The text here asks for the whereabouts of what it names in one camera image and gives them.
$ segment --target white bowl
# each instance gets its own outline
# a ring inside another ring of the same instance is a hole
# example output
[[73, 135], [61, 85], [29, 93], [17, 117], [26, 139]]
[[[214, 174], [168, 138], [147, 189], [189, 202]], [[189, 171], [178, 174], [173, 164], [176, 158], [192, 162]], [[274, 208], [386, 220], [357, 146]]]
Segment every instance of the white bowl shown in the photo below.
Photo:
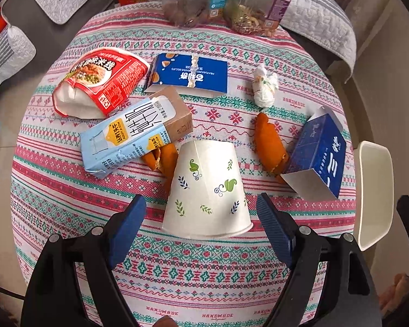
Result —
[[354, 150], [356, 221], [354, 237], [365, 251], [385, 236], [393, 221], [394, 174], [388, 149], [362, 141]]

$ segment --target qr code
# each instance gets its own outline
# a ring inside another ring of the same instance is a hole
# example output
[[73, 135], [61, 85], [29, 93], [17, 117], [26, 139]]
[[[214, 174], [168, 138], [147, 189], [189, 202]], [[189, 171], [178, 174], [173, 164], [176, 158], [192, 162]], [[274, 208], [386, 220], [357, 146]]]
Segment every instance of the qr code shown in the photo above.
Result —
[[98, 97], [98, 100], [100, 101], [101, 105], [105, 107], [105, 109], [108, 109], [111, 105], [111, 102], [109, 102], [109, 99], [106, 98], [104, 93], [102, 93], [101, 96]]
[[209, 17], [217, 17], [218, 16], [218, 8], [215, 10], [210, 10]]

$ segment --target food wrapper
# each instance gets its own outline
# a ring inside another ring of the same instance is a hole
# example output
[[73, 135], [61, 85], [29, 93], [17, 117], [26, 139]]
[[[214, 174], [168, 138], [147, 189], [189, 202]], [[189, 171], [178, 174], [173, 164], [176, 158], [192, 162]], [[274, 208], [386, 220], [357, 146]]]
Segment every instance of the food wrapper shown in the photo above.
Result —
[[258, 107], [268, 108], [274, 104], [275, 93], [279, 90], [279, 80], [276, 73], [267, 75], [264, 64], [260, 64], [253, 72], [253, 92]]
[[156, 56], [146, 92], [175, 86], [180, 95], [206, 98], [227, 94], [227, 61], [198, 55], [164, 53]]
[[83, 167], [97, 178], [192, 132], [192, 114], [174, 87], [141, 99], [80, 134]]
[[118, 48], [98, 48], [82, 56], [53, 91], [61, 116], [104, 119], [123, 103], [150, 65]]
[[347, 143], [339, 130], [341, 123], [329, 110], [319, 109], [318, 114], [323, 115], [305, 123], [289, 165], [281, 175], [306, 201], [339, 198]]

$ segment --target yellow logo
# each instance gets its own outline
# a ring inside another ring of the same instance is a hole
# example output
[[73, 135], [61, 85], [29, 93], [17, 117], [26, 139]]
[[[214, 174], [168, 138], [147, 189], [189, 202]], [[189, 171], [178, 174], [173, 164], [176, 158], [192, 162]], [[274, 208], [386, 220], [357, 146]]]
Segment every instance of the yellow logo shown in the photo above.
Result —
[[109, 124], [108, 134], [106, 135], [107, 141], [110, 141], [115, 146], [118, 146], [125, 142], [128, 138], [129, 134], [127, 134], [121, 118], [118, 118]]
[[160, 134], [153, 135], [149, 138], [149, 144], [147, 146], [147, 150], [152, 151], [158, 147], [164, 146], [165, 143], [162, 140]]

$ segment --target crumpled tissue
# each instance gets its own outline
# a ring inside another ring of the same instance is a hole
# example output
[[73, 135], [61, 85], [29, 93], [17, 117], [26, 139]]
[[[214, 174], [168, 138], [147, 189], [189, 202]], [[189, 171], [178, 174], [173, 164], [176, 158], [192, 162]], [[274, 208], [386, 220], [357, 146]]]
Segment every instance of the crumpled tissue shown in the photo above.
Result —
[[260, 64], [253, 71], [253, 92], [257, 106], [268, 108], [274, 104], [274, 94], [279, 90], [279, 80], [277, 74], [267, 73], [265, 64]]

